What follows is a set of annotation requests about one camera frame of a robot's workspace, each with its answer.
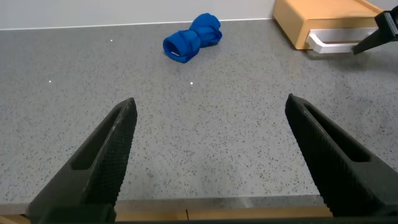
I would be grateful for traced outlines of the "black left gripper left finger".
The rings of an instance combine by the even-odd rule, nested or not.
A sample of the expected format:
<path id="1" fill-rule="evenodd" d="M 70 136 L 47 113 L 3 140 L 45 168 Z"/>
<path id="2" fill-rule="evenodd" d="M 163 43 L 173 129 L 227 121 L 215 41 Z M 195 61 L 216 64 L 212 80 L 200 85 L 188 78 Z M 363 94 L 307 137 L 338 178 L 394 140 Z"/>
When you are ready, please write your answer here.
<path id="1" fill-rule="evenodd" d="M 118 103 L 28 206 L 43 215 L 57 206 L 115 205 L 137 123 L 134 98 Z"/>

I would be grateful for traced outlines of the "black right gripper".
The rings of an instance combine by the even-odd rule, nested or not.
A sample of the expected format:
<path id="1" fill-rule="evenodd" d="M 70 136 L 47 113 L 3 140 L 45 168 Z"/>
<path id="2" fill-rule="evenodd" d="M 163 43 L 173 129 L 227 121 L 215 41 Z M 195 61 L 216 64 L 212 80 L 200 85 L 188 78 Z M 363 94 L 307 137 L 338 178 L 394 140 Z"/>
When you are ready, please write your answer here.
<path id="1" fill-rule="evenodd" d="M 383 11 L 375 17 L 378 30 L 353 47 L 355 55 L 375 48 L 386 42 L 397 41 L 397 6 Z"/>

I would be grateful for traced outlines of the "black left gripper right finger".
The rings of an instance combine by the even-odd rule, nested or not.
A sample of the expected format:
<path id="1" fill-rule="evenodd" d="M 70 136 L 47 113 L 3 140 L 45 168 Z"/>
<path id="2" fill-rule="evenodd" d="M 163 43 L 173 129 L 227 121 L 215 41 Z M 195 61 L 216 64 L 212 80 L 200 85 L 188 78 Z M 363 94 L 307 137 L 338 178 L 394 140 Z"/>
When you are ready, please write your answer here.
<path id="1" fill-rule="evenodd" d="M 307 100 L 285 115 L 324 203 L 337 217 L 396 217 L 397 172 Z"/>

